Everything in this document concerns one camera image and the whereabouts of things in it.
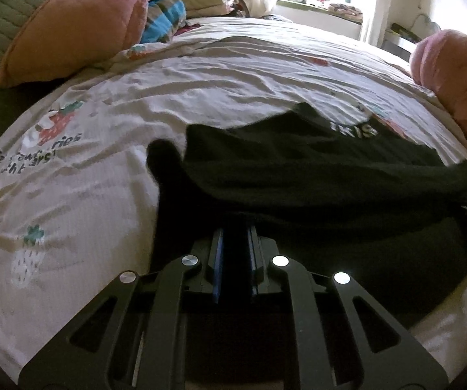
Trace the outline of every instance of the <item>bed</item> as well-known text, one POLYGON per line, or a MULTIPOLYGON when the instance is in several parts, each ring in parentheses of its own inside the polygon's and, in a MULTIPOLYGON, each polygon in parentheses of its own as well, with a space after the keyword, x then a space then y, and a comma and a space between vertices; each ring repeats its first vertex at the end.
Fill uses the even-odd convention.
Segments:
MULTIPOLYGON (((0 137, 0 366, 14 382, 118 273, 148 272, 154 139, 184 152, 188 124, 241 126, 308 102, 342 124, 379 111, 446 164, 467 159, 461 130, 400 58, 296 24, 192 22, 201 27, 169 44, 137 45, 83 70, 0 137)), ((411 332, 458 376, 467 278, 411 332)))

